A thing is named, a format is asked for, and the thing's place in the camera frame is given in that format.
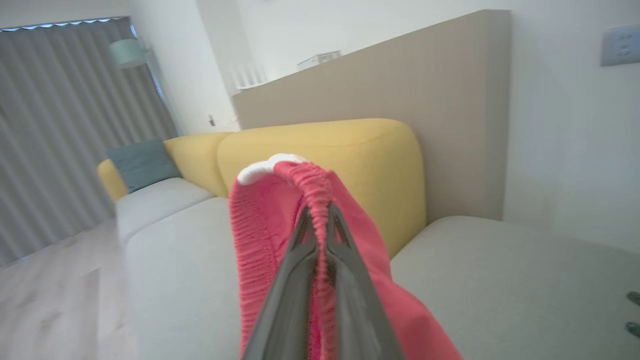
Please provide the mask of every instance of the sofa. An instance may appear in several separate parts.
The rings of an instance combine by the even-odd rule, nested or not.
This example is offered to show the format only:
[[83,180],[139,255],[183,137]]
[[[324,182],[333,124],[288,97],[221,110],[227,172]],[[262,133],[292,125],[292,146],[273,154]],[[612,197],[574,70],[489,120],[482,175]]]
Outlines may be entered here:
[[394,280],[467,359],[633,359],[640,255],[476,217],[428,224],[422,153],[389,119],[265,127],[165,142],[183,178],[128,194],[109,160],[143,360],[237,359],[237,269],[226,196],[239,171],[279,152],[330,168],[374,220]]

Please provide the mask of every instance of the yellow sofa backrest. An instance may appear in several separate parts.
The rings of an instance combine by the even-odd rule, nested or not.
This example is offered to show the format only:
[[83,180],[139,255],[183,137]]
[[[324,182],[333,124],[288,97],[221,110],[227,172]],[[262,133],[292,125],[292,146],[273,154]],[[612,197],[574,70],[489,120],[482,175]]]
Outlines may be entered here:
[[[336,172],[374,220],[391,257],[426,226],[422,153],[412,130],[389,119],[263,127],[165,142],[185,179],[226,197],[244,167],[279,152]],[[99,174],[116,201],[127,187],[113,164]]]

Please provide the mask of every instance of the throw pillow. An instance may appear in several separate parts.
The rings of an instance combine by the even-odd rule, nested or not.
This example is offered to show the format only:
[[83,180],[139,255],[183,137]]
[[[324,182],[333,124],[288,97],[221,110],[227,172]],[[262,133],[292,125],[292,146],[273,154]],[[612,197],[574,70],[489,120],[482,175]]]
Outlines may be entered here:
[[129,193],[162,180],[182,177],[160,138],[110,149],[107,156],[127,184]]

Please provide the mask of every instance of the red garment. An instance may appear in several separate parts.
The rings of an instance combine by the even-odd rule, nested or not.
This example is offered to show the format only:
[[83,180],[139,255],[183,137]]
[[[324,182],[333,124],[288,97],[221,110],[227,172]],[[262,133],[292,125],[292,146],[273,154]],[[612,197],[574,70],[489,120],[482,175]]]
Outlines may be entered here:
[[462,358],[420,300],[393,282],[378,229],[334,172],[309,162],[280,161],[271,163],[270,168],[272,173],[250,174],[250,184],[236,180],[229,196],[240,278],[243,350],[300,212],[308,206],[321,249],[310,305],[309,359],[337,358],[335,297],[326,278],[323,252],[328,205],[333,202],[342,211],[407,360]]

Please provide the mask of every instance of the pink fabric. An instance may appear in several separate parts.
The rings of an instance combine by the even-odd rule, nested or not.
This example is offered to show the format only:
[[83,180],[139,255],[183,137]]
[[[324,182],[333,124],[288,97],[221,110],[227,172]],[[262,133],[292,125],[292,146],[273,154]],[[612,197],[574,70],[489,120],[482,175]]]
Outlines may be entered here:
[[[324,249],[331,202],[342,211],[407,360],[461,359],[429,310],[393,282],[387,250],[375,224],[337,175],[312,163],[284,161],[275,165],[274,174],[256,183],[243,186],[236,181],[229,196],[240,278],[242,349],[251,336],[301,210],[310,208],[320,249]],[[326,278],[323,251],[310,307],[309,358],[336,359],[335,297]]]

